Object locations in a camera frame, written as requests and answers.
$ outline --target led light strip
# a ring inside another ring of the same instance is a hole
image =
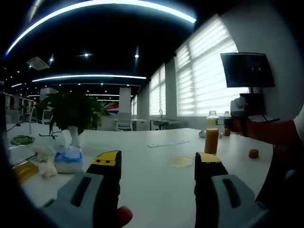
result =
[[[87,96],[119,96],[113,94],[86,94]]]
[[[119,100],[98,100],[98,101],[119,101]]]
[[[53,77],[35,79],[32,82],[46,81],[52,79],[62,79],[62,78],[73,78],[73,77],[124,77],[124,78],[147,79],[146,77],[126,76],[126,75],[65,75],[65,76],[53,76]]]
[[[32,31],[34,28],[38,27],[42,23],[46,22],[47,20],[56,17],[62,13],[69,12],[71,10],[87,7],[87,6],[94,6],[94,5],[104,5],[104,4],[124,4],[124,5],[134,5],[134,6],[142,6],[147,7],[151,9],[160,10],[169,14],[172,14],[174,16],[177,16],[179,18],[185,19],[191,23],[195,23],[196,19],[193,17],[190,17],[189,15],[179,12],[177,10],[174,10],[172,8],[159,5],[156,3],[148,2],[148,1],[140,1],[140,0],[91,0],[91,1],[85,1],[81,3],[77,3],[71,6],[64,7],[62,9],[59,9],[44,18],[40,19],[36,23],[34,23],[32,26],[30,26],[27,30],[25,30],[9,47],[9,49],[6,51],[5,55],[7,56],[9,52],[14,48],[14,46],[22,39],[24,38],[30,31]]]
[[[16,86],[20,86],[22,85],[22,83],[16,84],[16,85],[12,85],[11,88],[16,87]]]

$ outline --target ceiling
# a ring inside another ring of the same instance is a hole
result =
[[[2,90],[9,94],[37,95],[40,88],[60,84],[67,91],[77,89],[90,94],[110,95],[118,95],[120,87],[128,86],[132,95],[136,95],[153,73],[173,58],[176,49],[202,22],[238,2],[150,1],[196,18],[194,24],[166,12],[132,5],[108,4],[75,9],[33,29],[5,56],[12,42],[29,26],[58,9],[83,2],[39,0],[40,5],[30,20],[36,1],[7,1],[7,6],[2,7],[5,14],[2,12],[1,19],[9,23],[4,25],[6,33],[0,45],[0,81],[4,83]],[[26,62],[34,57],[41,58],[50,68],[40,71],[30,68]],[[140,76],[146,79],[86,77],[32,82],[48,76],[88,74]]]

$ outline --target green plate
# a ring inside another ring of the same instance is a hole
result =
[[[27,144],[31,144],[35,141],[34,137],[30,137],[27,135],[17,135],[15,136],[10,143],[13,145],[27,145]]]

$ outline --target tissue box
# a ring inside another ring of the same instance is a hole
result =
[[[67,150],[58,151],[54,158],[54,165],[60,173],[82,171],[83,158],[81,148],[69,145]]]

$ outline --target white cloth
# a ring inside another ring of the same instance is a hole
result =
[[[294,124],[298,135],[304,144],[304,105],[299,113],[299,115],[294,119]]]

